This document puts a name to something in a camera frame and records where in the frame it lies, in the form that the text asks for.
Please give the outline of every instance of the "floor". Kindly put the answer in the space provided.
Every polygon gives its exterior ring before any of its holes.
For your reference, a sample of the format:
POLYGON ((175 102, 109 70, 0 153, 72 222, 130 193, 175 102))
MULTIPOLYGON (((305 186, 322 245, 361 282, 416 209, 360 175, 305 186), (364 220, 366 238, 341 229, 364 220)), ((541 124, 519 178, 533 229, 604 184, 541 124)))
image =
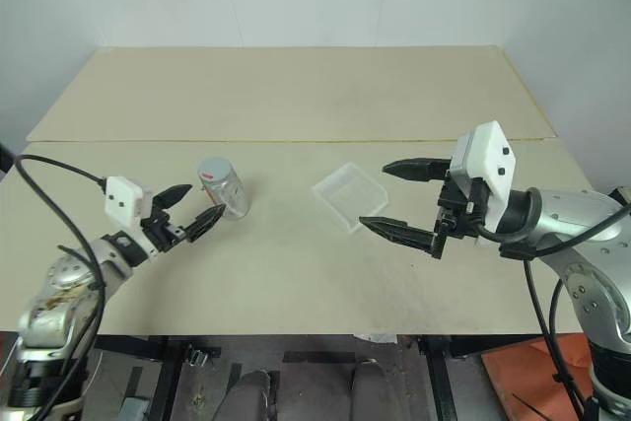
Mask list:
MULTIPOLYGON (((14 336, 3 335, 4 364, 14 336)), ((197 337, 194 345, 221 347, 221 356, 203 368, 183 366, 172 420, 210 421, 227 386, 258 369, 278 372, 278 421, 347 420, 354 361, 365 358, 379 360, 386 372, 396 406, 393 421, 437 419, 425 359, 413 338, 377 344, 339 335, 217 336, 197 337)), ((113 421, 125 396, 151 400, 161 363, 94 350, 89 368, 94 379, 84 419, 113 421)), ((458 420, 506 420, 479 358, 449 360, 448 368, 458 420)))

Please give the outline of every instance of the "metal frame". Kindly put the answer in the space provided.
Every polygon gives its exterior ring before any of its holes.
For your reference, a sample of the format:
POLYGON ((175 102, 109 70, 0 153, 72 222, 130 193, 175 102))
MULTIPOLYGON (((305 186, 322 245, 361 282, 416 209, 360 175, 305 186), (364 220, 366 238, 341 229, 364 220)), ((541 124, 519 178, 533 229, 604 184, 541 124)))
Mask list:
POLYGON ((447 357, 466 357, 534 340, 541 334, 510 335, 423 335, 418 337, 421 355, 427 360, 432 395, 439 421, 456 421, 456 404, 447 369, 447 357))
MULTIPOLYGON (((447 368, 448 357, 466 357, 488 350, 507 347, 527 340, 540 338, 540 334, 515 335, 422 335, 418 336, 419 355, 424 356, 432 385, 432 394, 439 421, 456 421, 456 404, 447 368)), ((148 421, 170 421, 177 393, 181 366, 187 361, 191 345, 186 339, 152 336, 149 339, 125 335, 100 335, 95 347, 129 355, 131 357, 162 362, 154 399, 147 416, 148 421)), ((218 358, 221 348, 201 348, 210 358, 218 358)), ((290 353, 288 362, 298 362, 314 358, 319 360, 319 352, 290 353)), ((355 354, 338 354, 337 363, 348 363, 355 354)))
MULTIPOLYGON (((171 420, 181 366, 188 361, 188 356, 192 350, 192 345, 188 340, 169 338, 165 335, 151 336, 148 339, 128 335, 99 335, 95 342, 95 348, 162 362, 151 408, 146 419, 148 421, 171 420)), ((209 358, 218 358, 221 355, 221 348, 219 347, 201 347, 198 349, 208 354, 209 358)))

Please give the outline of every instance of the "white wall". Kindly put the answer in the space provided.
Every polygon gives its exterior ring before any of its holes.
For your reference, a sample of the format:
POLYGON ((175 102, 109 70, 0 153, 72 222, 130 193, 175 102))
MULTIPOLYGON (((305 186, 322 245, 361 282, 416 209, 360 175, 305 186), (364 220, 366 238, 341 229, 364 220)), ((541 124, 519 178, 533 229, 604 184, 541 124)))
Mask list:
POLYGON ((504 45, 593 184, 631 183, 630 0, 0 0, 0 140, 99 45, 504 45))

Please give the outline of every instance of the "stain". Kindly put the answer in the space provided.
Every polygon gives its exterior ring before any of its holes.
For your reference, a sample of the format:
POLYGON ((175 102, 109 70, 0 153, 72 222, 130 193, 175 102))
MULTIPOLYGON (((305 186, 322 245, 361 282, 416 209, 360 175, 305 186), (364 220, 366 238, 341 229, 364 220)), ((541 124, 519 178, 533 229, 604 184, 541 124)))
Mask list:
POLYGON ((43 301, 43 308, 47 311, 54 310, 57 306, 63 305, 70 301, 76 300, 86 289, 85 284, 79 284, 68 288, 67 290, 59 290, 47 300, 43 301))
POLYGON ((199 393, 191 399, 190 403, 193 405, 195 410, 202 411, 204 406, 206 406, 206 396, 199 393))

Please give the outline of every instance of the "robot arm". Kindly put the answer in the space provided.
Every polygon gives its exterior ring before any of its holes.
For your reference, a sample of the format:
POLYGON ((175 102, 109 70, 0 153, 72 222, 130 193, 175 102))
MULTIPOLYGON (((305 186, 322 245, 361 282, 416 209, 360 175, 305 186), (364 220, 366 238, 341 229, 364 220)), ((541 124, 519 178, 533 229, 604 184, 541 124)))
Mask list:
POLYGON ((511 190, 515 158, 497 122, 460 137, 450 160, 401 160, 384 172, 444 182, 433 232, 383 217, 361 217, 397 244, 441 258, 448 237, 500 243, 507 258, 540 257, 563 281, 592 350, 600 419, 631 418, 631 206, 592 191, 511 190), (559 248, 609 216, 617 222, 586 242, 559 248))
MULTIPOLYGON (((105 212, 119 231, 90 243, 109 300, 133 274, 133 268, 187 240, 194 242, 223 214, 224 205, 207 209, 188 227, 174 226, 165 209, 178 203, 191 186, 173 186, 154 196, 142 185, 111 176, 105 186, 105 212)), ((57 390, 73 356, 83 353, 83 337, 98 303, 99 288, 83 250, 68 250, 49 268, 44 285, 19 321, 17 366, 8 390, 3 420, 31 419, 57 390)), ((46 419, 80 419, 87 359, 57 397, 46 419)))

